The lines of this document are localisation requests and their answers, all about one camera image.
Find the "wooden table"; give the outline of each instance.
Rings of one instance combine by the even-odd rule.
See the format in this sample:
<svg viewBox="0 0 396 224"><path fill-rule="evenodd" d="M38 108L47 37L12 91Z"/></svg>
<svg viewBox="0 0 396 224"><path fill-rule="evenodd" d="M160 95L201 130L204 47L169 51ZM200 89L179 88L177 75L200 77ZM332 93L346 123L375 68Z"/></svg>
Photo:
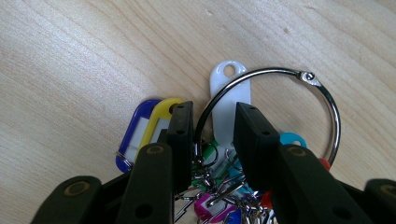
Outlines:
<svg viewBox="0 0 396 224"><path fill-rule="evenodd" d="M332 174L396 179L394 1L2 1L0 222L29 222L75 175L120 175L114 152L145 99L192 100L197 120L226 59L316 73L342 119ZM326 108L301 84L256 77L252 103L325 151Z"/></svg>

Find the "silver key ring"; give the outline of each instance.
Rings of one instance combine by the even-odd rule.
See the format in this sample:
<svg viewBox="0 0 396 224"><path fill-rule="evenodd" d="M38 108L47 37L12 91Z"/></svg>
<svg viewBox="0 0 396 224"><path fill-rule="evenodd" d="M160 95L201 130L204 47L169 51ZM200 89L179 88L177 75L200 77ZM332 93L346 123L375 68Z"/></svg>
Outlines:
<svg viewBox="0 0 396 224"><path fill-rule="evenodd" d="M206 105L201 117L198 120L195 136L194 136L194 144L195 144L195 159L199 164L203 164L203 155L202 155L202 136L204 131L205 123L212 112L215 105L218 101L233 87L238 85L239 83L250 79L252 77L267 75L267 74L283 74L292 77L296 77L298 80L302 81L304 84L308 86L315 87L315 89L321 93L322 99L328 107L331 121L332 121L332 132L330 136L330 142L326 150L326 155L328 155L328 162L330 165L334 163L335 156L337 155L338 147L340 145L341 138L341 120L340 114L338 112L337 105L335 104L332 95L329 91L319 82L316 76L313 73L305 72L305 71L297 71L289 68L282 67L270 67L258 69L255 71L247 72L236 79L229 82L225 87L223 87Z"/></svg>

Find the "pile of key tags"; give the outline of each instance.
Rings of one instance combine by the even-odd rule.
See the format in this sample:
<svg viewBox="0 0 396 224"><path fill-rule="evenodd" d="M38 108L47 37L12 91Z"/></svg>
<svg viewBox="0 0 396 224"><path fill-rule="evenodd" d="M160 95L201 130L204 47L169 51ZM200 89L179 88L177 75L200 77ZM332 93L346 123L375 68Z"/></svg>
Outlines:
<svg viewBox="0 0 396 224"><path fill-rule="evenodd" d="M225 74L227 66L233 67L233 76ZM332 139L329 144L330 153L327 153L329 158L319 160L330 169L339 146L341 124L335 102L315 75L286 68L248 72L238 61L224 61L213 69L210 77L212 99L205 107L195 129L191 186L175 196L176 201L187 203L177 212L175 222L193 205L198 217L197 223L277 223L271 205L271 191L253 190L248 185L241 161L237 157L237 149L233 145L235 109L239 103L250 105L249 79L273 73L296 77L303 83L316 87L325 96L323 99L332 117ZM178 98L150 99L136 109L117 152L116 164L121 171L125 173L134 167L139 148L157 142L161 130L166 129L170 123L172 107L182 102ZM215 140L204 142L203 129L210 114ZM296 133L281 133L279 141L282 145L297 144L307 147L305 140Z"/></svg>

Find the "light wood surface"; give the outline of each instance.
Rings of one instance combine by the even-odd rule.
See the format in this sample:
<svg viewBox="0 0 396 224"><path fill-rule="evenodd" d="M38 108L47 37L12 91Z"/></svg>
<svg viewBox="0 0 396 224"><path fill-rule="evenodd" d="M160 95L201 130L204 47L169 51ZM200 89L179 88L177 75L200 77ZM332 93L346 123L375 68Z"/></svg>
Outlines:
<svg viewBox="0 0 396 224"><path fill-rule="evenodd" d="M114 152L143 100L192 100L198 119L226 59L316 73L342 119L332 174L359 189L396 179L393 0L1 1L0 222L29 222L75 175L120 175ZM310 91L282 76L252 91L281 132L324 152L330 122Z"/></svg>

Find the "yellow key tag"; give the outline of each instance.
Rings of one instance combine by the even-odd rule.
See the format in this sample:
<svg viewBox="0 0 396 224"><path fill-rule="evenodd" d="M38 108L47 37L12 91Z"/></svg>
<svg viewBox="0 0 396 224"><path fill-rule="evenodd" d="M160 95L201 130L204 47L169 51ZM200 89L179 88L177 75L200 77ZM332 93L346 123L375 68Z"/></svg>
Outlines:
<svg viewBox="0 0 396 224"><path fill-rule="evenodd" d="M179 98L168 98L160 101L152 110L151 116L148 120L148 126L143 134L140 142L139 150L148 143L155 143L160 136L162 129L167 129L172 118L172 108L175 105L181 104L183 101Z"/></svg>

